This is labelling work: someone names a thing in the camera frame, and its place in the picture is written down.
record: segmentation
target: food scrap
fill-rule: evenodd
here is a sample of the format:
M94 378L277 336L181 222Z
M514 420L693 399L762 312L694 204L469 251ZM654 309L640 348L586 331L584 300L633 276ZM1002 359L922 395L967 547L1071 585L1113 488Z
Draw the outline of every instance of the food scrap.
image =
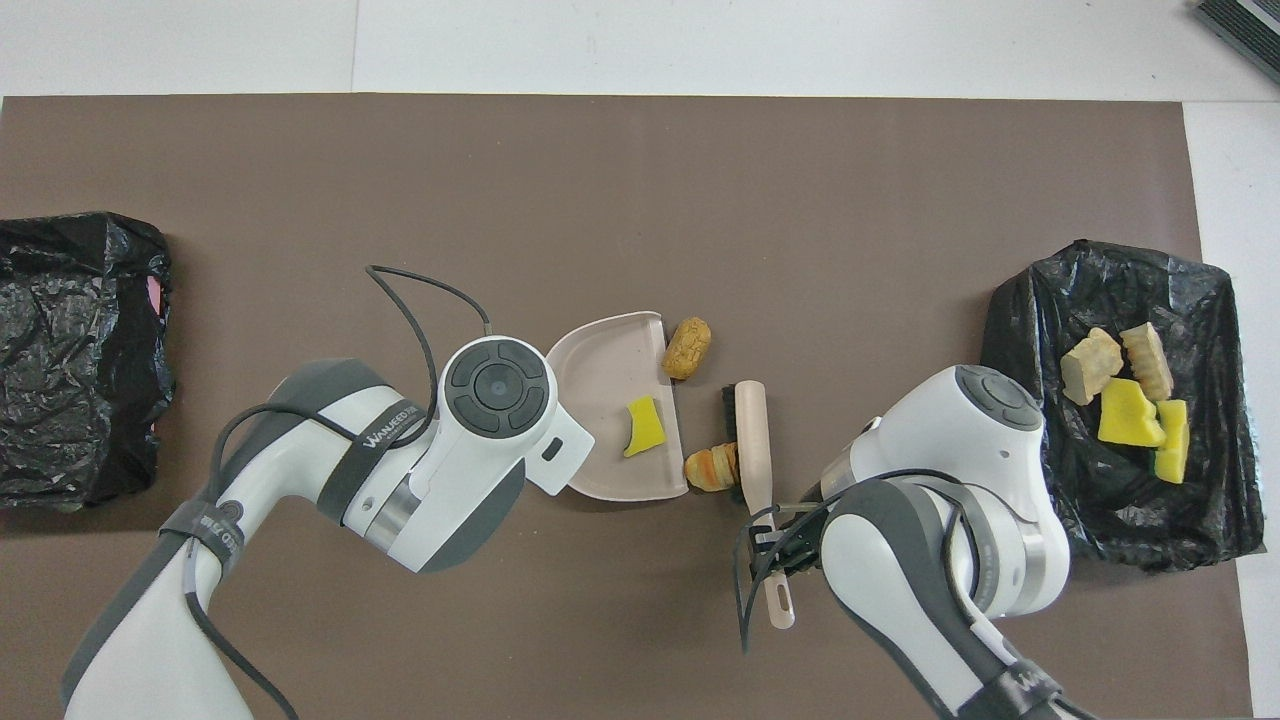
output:
M726 442L699 450L685 460L685 479L705 492L728 489L739 483L737 443Z
M672 379L687 380L703 363L712 345L712 328L701 318L685 318L667 343L662 369Z
M1088 337L1062 356L1061 368L1062 395L1076 405L1088 405L1124 368L1120 343L1102 328L1091 328Z
M1120 342L1133 365L1133 377L1142 384L1147 400L1169 400L1174 392L1174 378L1169 373L1165 345L1155 325L1143 323L1137 328L1120 331Z

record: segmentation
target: black bristles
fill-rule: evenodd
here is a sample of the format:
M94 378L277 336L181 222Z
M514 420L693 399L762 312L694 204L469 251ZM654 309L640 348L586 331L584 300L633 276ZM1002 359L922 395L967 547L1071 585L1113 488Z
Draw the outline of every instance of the black bristles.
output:
M733 386L724 386L721 389L721 402L724 405L724 434L728 442L737 442L737 396Z

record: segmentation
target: brush handle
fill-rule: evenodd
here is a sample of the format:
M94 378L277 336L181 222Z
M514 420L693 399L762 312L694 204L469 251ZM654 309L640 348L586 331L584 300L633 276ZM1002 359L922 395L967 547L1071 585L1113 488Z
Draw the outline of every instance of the brush handle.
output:
M773 455L769 451L769 410L764 400L764 386L756 380L742 380L733 386L733 413L737 419L737 471L746 509L754 515L773 505ZM772 512L759 521L777 529ZM773 573L762 585L773 626L785 630L795 624L796 614L786 574Z

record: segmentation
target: white floor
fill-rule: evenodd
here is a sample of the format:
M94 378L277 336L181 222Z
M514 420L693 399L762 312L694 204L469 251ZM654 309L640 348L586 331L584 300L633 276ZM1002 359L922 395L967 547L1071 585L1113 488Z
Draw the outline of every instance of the white floor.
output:
M8 0L4 95L545 92L1175 100L1204 259L1235 277L1263 462L1280 432L1280 86L1185 0ZM1280 492L1266 497L1280 521ZM1280 548L1274 525L1268 546ZM1280 553L1242 559L1280 716Z

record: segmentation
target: circular button panel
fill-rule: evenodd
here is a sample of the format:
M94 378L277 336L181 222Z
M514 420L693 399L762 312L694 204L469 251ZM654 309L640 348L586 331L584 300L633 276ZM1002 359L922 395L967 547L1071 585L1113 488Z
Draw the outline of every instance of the circular button panel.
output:
M472 345L453 360L444 383L444 400L462 427L495 439L532 427L549 396L543 359L511 340Z
M956 365L956 384L988 418L1019 430L1037 430L1043 423L1039 405L1000 370L982 365Z

